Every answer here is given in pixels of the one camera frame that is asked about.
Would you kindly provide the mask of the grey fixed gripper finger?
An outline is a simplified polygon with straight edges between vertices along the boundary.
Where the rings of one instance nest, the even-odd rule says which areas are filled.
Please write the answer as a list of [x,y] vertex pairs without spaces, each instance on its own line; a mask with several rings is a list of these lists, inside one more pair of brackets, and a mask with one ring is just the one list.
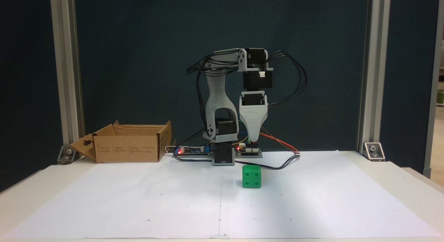
[[246,126],[250,141],[258,141],[261,126],[268,117],[268,110],[240,110],[239,114]]

